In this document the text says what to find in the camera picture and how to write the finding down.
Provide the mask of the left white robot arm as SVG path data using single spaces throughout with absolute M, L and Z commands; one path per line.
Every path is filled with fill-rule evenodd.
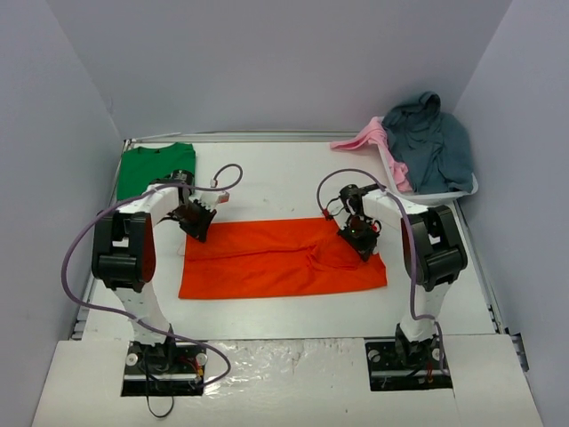
M 194 174 L 175 170 L 153 180 L 149 194 L 97 221 L 92 247 L 92 274 L 119 298 L 133 315 L 132 357 L 143 370 L 168 372 L 179 361 L 172 325 L 159 307 L 152 279 L 156 271 L 155 226 L 164 219 L 178 223 L 190 237 L 206 241 L 218 200 L 226 195 L 195 196 L 179 184 L 194 183 Z

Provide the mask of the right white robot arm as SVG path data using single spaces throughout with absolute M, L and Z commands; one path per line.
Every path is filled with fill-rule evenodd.
M 400 199 L 376 184 L 349 184 L 340 190 L 339 200 L 338 235 L 363 261 L 377 252 L 382 225 L 401 231 L 412 286 L 409 308 L 396 326 L 394 354 L 400 365 L 415 367 L 437 344 L 437 317 L 446 294 L 468 265 L 453 212 L 446 205 L 415 205 L 407 213 Z

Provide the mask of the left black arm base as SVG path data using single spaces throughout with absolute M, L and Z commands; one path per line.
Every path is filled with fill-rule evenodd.
M 204 393 L 206 350 L 166 340 L 156 346 L 130 342 L 122 397 L 194 397 Z

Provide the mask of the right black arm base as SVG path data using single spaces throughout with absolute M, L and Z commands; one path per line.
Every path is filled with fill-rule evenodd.
M 431 391 L 451 390 L 453 380 L 440 369 L 438 341 L 423 352 L 418 361 L 406 365 L 399 357 L 394 338 L 365 340 L 370 390 Z

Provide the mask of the orange t-shirt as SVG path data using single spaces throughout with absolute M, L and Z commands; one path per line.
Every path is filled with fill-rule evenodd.
M 219 222 L 187 238 L 179 297 L 227 300 L 342 294 L 382 288 L 379 255 L 363 261 L 323 218 Z

